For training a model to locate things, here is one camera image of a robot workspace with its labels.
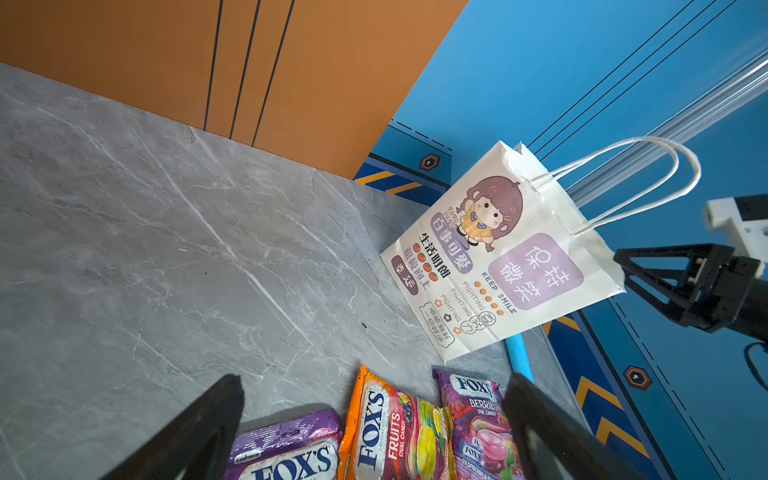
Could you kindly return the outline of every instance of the orange wall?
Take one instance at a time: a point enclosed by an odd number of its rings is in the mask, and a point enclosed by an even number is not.
[[[466,2],[9,1],[0,61],[352,178]]]

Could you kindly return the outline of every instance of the blue tube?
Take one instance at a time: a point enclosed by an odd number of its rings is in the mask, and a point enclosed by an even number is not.
[[[525,349],[523,334],[518,333],[515,336],[511,336],[506,339],[506,342],[512,370],[533,382],[533,372],[531,371],[531,363],[528,361],[528,351]]]

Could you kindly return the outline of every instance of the white rope handle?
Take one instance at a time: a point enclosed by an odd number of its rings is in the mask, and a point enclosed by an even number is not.
[[[535,184],[536,182],[539,182],[541,180],[545,180],[545,182],[541,185],[545,185],[546,183],[549,183],[551,181],[559,180],[560,178],[564,177],[565,175],[571,173],[572,171],[576,170],[577,168],[581,167],[582,165],[586,164],[588,161],[596,158],[599,155],[604,154],[607,151],[613,150],[618,147],[623,147],[624,145],[637,143],[638,141],[647,141],[651,142],[652,144],[656,144],[659,147],[663,148],[671,157],[672,157],[672,168],[670,171],[664,175],[658,182],[651,185],[650,187],[646,188],[645,190],[641,191],[639,194],[633,196],[629,200],[626,200],[625,202],[622,202],[621,204],[618,204],[616,207],[611,208],[610,210],[606,210],[602,214],[596,216],[595,218],[589,220],[583,228],[578,230],[574,235],[578,237],[579,235],[583,234],[584,232],[587,232],[589,230],[593,230],[595,227],[599,227],[600,225],[605,225],[606,223],[615,222],[616,220],[621,220],[622,218],[630,217],[632,215],[638,214],[640,212],[644,212],[646,210],[650,210],[652,208],[658,207],[660,205],[663,205],[667,202],[670,202],[676,198],[682,197],[691,190],[693,190],[694,187],[696,187],[696,184],[699,183],[699,179],[701,178],[701,163],[699,163],[699,157],[696,156],[694,152],[692,152],[688,147],[685,147],[682,144],[677,143],[676,141],[669,140],[667,138],[661,138],[661,137],[633,137],[628,138],[627,140],[623,140],[620,142],[617,142],[615,144],[609,145],[606,148],[603,148],[602,150],[596,151],[591,155],[588,155],[587,157],[581,158],[579,160],[576,160],[575,162],[571,162],[567,165],[564,165],[563,167],[558,168],[557,170],[554,170],[552,172],[549,172],[548,174],[540,175],[531,182]],[[628,204],[631,204],[635,200],[639,199],[640,197],[649,194],[651,191],[656,190],[661,184],[672,178],[672,176],[677,172],[677,168],[680,165],[680,161],[677,157],[677,152],[674,151],[674,149],[678,149],[681,151],[688,161],[690,162],[690,166],[694,170],[694,177],[691,179],[688,184],[683,187],[682,189],[678,190],[677,192],[674,192],[673,194],[667,195],[666,197],[656,200],[654,202],[650,202],[649,204],[643,205],[642,207],[634,208],[633,210],[629,210],[628,212],[624,212],[623,214],[614,215],[613,217],[605,218],[608,215],[612,214],[613,212],[620,210],[621,208],[626,207]]]

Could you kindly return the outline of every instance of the shopping bag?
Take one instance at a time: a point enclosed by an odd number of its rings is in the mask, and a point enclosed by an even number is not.
[[[658,182],[587,221],[558,183],[611,149],[650,141],[673,166]],[[689,184],[661,200],[609,217],[667,181],[678,149]],[[443,360],[472,352],[624,292],[614,252],[594,228],[687,194],[701,176],[696,155],[658,137],[618,142],[549,172],[523,144],[498,142],[381,254]]]

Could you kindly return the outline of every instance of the yellow dress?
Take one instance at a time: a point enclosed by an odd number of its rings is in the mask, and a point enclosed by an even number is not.
[[[491,229],[480,223],[480,219],[478,219],[477,214],[475,214],[474,205],[472,205],[469,210],[467,210],[467,214],[462,217],[462,229],[466,232],[469,238],[472,238],[477,243],[483,243],[484,238],[493,236]]]

